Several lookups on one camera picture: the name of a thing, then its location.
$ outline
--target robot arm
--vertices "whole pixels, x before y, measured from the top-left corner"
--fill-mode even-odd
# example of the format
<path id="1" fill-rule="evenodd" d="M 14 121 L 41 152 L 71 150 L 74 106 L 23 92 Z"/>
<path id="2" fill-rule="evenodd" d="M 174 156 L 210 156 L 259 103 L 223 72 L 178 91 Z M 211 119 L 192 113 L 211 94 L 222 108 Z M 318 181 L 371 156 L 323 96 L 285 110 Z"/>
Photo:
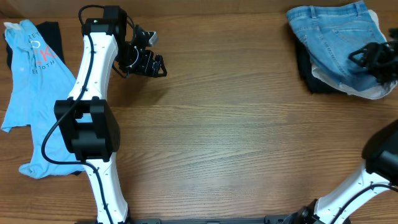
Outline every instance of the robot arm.
<path id="1" fill-rule="evenodd" d="M 145 49 L 156 44 L 156 33 L 135 26 L 134 33 L 139 33 L 134 34 L 132 43 L 125 42 L 126 18 L 126 12 L 119 6 L 105 6 L 103 18 L 87 19 L 82 25 L 84 52 L 75 86 L 68 100 L 58 100 L 54 107 L 68 151 L 74 153 L 86 169 L 98 210 L 94 223 L 101 224 L 131 223 L 116 170 L 119 125 L 106 102 L 113 63 L 119 62 L 119 68 L 127 73 L 124 78 L 130 73 L 148 77 L 167 74 L 162 56 L 156 55 L 153 59 L 153 52 Z M 74 104 L 73 111 L 67 113 Z M 84 115 L 90 115 L 91 122 L 78 121 Z"/>
<path id="2" fill-rule="evenodd" d="M 359 168 L 330 194 L 303 207 L 287 223 L 345 224 L 348 217 L 378 194 L 398 192 L 398 120 L 366 143 Z"/>
<path id="3" fill-rule="evenodd" d="M 330 194 L 321 197 L 315 204 L 314 215 L 325 224 L 329 224 L 338 215 L 338 212 L 344 204 L 348 202 L 354 195 L 358 194 L 365 188 L 375 184 L 388 185 L 390 182 L 376 173 L 369 174 L 366 172 L 365 162 L 362 162 L 359 168 L 340 184 Z M 343 224 L 344 221 L 357 209 L 366 202 L 371 200 L 378 194 L 387 191 L 387 188 L 375 187 L 366 191 L 350 203 L 343 213 L 338 217 L 336 224 Z"/>
<path id="4" fill-rule="evenodd" d="M 91 100 L 94 96 L 97 96 L 100 100 L 106 100 L 111 68 L 118 54 L 118 43 L 114 35 L 107 35 L 105 32 L 93 32 L 90 35 L 94 43 L 95 57 L 86 93 L 83 95 L 82 100 Z M 87 35 L 84 36 L 83 43 L 84 51 L 79 73 L 75 86 L 69 94 L 69 97 L 74 100 L 76 100 L 83 88 L 88 65 L 90 64 L 91 46 Z"/>

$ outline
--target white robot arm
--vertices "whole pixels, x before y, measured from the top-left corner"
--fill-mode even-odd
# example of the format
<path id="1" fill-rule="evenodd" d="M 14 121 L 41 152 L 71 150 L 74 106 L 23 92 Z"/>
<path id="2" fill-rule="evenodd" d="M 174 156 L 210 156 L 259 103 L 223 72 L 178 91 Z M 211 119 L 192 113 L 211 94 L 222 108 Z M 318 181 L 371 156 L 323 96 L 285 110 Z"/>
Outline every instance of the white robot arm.
<path id="1" fill-rule="evenodd" d="M 381 177 L 376 173 L 369 174 L 366 172 L 365 161 L 361 163 L 358 169 L 340 184 L 330 194 L 321 197 L 315 204 L 314 215 L 319 217 L 319 220 L 324 224 L 331 224 L 333 219 L 338 215 L 338 212 L 344 204 L 346 204 L 354 195 L 366 189 L 371 185 L 384 184 L 388 185 L 390 181 Z M 378 194 L 389 190 L 388 188 L 375 187 L 371 190 L 361 194 L 353 200 L 343 213 L 338 217 L 336 224 L 343 224 L 344 221 L 357 209 L 359 209 L 366 202 L 371 200 Z"/>
<path id="2" fill-rule="evenodd" d="M 146 32 L 139 26 L 133 26 L 131 20 L 129 24 L 134 38 L 131 42 L 125 42 L 126 12 L 119 6 L 103 8 L 103 18 L 87 19 L 82 24 L 84 51 L 78 77 L 68 100 L 58 100 L 55 104 L 58 121 L 54 126 L 59 125 L 68 151 L 80 161 L 72 163 L 81 164 L 86 169 L 98 209 L 94 223 L 130 224 L 129 208 L 116 170 L 119 125 L 106 102 L 111 68 L 123 78 L 130 73 L 164 77 L 167 71 L 162 56 L 156 55 L 153 59 L 153 52 L 145 49 L 156 44 L 156 32 Z M 119 62 L 122 72 L 127 73 L 126 76 L 114 67 L 115 60 Z M 80 119 L 84 116 L 91 116 L 91 121 Z M 49 159 L 44 150 L 42 154 L 49 162 L 71 164 Z"/>

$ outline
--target black mount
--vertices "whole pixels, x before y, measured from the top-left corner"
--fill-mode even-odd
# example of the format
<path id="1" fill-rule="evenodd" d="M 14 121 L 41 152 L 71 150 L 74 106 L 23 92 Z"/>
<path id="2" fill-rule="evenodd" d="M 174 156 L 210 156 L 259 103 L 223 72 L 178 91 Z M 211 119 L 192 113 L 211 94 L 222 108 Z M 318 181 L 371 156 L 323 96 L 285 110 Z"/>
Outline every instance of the black mount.
<path id="1" fill-rule="evenodd" d="M 377 173 L 398 185 L 398 120 L 373 135 L 366 143 L 362 158 L 366 172 Z"/>
<path id="2" fill-rule="evenodd" d="M 59 120 L 75 101 L 57 100 L 54 113 Z M 76 119 L 89 113 L 90 123 L 80 123 Z M 117 152 L 120 144 L 120 130 L 116 118 L 113 116 L 106 100 L 94 97 L 92 100 L 81 100 L 76 109 L 68 113 L 59 124 L 62 138 L 70 153 L 74 153 L 76 160 L 102 159 L 108 162 L 112 152 Z"/>
<path id="3" fill-rule="evenodd" d="M 398 29 L 390 29 L 390 36 L 395 41 L 369 43 L 348 56 L 354 63 L 366 68 L 381 84 L 398 80 Z"/>
<path id="4" fill-rule="evenodd" d="M 133 38 L 126 42 L 127 14 L 119 6 L 105 6 L 102 18 L 90 18 L 81 27 L 81 33 L 88 35 L 92 32 L 105 32 L 114 35 L 118 43 L 118 55 L 115 61 L 119 69 L 129 74 L 143 75 L 157 78 L 167 75 L 163 56 L 156 55 L 146 47 L 153 47 L 158 41 L 156 32 L 146 32 L 136 25 L 133 28 Z"/>
<path id="5" fill-rule="evenodd" d="M 318 200 L 313 200 L 308 206 L 302 207 L 297 213 L 291 214 L 288 220 L 282 223 L 271 224 L 325 224 L 319 220 L 319 217 L 314 214 L 315 204 Z M 351 224 L 351 220 L 347 218 L 343 224 Z"/>

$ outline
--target light blue t-shirt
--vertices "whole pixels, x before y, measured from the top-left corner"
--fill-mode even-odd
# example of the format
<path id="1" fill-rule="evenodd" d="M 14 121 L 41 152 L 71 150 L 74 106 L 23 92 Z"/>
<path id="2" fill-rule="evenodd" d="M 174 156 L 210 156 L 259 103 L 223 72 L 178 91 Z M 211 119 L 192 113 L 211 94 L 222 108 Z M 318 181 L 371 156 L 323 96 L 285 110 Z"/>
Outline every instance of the light blue t-shirt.
<path id="1" fill-rule="evenodd" d="M 31 162 L 20 166 L 19 172 L 38 179 L 83 170 L 80 165 L 51 164 L 41 154 L 43 139 L 56 122 L 55 101 L 67 99 L 75 77 L 31 21 L 4 25 L 6 41 L 12 49 L 13 89 L 1 129 L 9 132 L 16 126 L 30 125 L 34 147 Z M 76 161 L 75 155 L 67 151 L 59 128 L 47 142 L 46 154 L 56 161 Z"/>

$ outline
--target cable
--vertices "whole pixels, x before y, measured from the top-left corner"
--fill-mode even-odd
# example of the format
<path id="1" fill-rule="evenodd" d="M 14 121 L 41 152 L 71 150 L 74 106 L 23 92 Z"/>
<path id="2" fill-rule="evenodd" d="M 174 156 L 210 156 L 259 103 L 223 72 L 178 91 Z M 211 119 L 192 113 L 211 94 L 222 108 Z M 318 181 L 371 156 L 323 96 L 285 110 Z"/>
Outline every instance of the cable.
<path id="1" fill-rule="evenodd" d="M 129 21 L 127 21 L 127 23 L 130 25 L 130 27 L 132 28 L 132 31 L 134 31 L 135 25 L 134 22 L 132 21 L 131 17 L 126 13 L 127 18 L 130 19 L 131 23 Z"/>
<path id="2" fill-rule="evenodd" d="M 115 66 L 114 66 L 114 64 L 112 64 L 112 68 L 113 68 L 113 70 L 118 74 L 118 75 L 120 75 L 120 77 L 122 77 L 122 78 L 129 78 L 129 70 L 127 70 L 127 75 L 123 75 Z"/>
<path id="3" fill-rule="evenodd" d="M 87 88 L 88 80 L 90 78 L 91 69 L 93 68 L 94 54 L 95 54 L 93 39 L 91 38 L 91 35 L 87 35 L 87 37 L 88 37 L 88 40 L 90 41 L 91 55 L 90 55 L 90 64 L 88 66 L 87 75 L 86 75 L 86 78 L 85 78 L 85 82 L 84 82 L 84 84 L 83 84 L 83 86 L 81 88 L 81 92 L 80 92 L 79 96 L 77 97 L 77 99 L 75 100 L 75 102 L 69 108 L 69 110 L 67 112 L 65 112 L 65 114 L 63 114 L 62 117 L 57 122 L 55 122 L 55 124 L 50 128 L 49 132 L 44 137 L 41 150 L 42 150 L 43 158 L 46 161 L 50 162 L 50 163 L 57 164 L 57 165 L 84 165 L 84 166 L 88 166 L 88 167 L 93 169 L 93 173 L 95 174 L 95 176 L 97 177 L 97 180 L 98 180 L 99 191 L 101 193 L 101 199 L 102 199 L 102 202 L 103 202 L 104 210 L 105 210 L 105 212 L 106 212 L 106 214 L 107 214 L 107 216 L 109 218 L 109 223 L 113 224 L 111 213 L 109 212 L 109 209 L 108 209 L 108 204 L 105 201 L 104 189 L 103 189 L 103 185 L 102 185 L 100 174 L 98 173 L 98 169 L 94 165 L 92 165 L 92 164 L 90 164 L 88 162 L 80 162 L 80 161 L 76 161 L 76 162 L 60 162 L 60 161 L 55 161 L 55 160 L 50 159 L 45 154 L 45 145 L 47 144 L 47 141 L 49 140 L 51 134 L 58 127 L 58 125 L 66 118 L 66 116 L 68 114 L 70 114 L 77 107 L 77 104 L 79 103 L 79 101 L 83 97 L 83 95 L 85 93 L 85 90 Z"/>
<path id="4" fill-rule="evenodd" d="M 79 21 L 81 25 L 84 25 L 83 19 L 81 18 L 81 13 L 83 12 L 83 10 L 88 9 L 89 7 L 97 7 L 100 9 L 104 9 L 104 6 L 99 6 L 99 5 L 87 5 L 87 6 L 83 6 L 80 10 L 79 10 Z"/>
<path id="5" fill-rule="evenodd" d="M 390 185 L 386 185 L 386 184 L 373 184 L 370 185 L 369 187 L 366 187 L 365 189 L 361 190 L 360 192 L 358 192 L 356 195 L 354 195 L 354 197 L 352 197 L 351 199 L 348 200 L 347 203 L 344 204 L 344 206 L 342 206 L 342 208 L 338 211 L 338 213 L 336 214 L 335 218 L 331 221 L 330 224 L 334 224 L 338 217 L 343 213 L 343 211 L 350 205 L 351 202 L 353 202 L 356 198 L 358 198 L 359 196 L 361 196 L 363 193 L 367 192 L 368 190 L 373 190 L 373 188 L 375 187 L 385 187 L 388 188 L 390 190 L 393 190 L 395 192 L 398 192 L 398 189 L 390 186 Z"/>

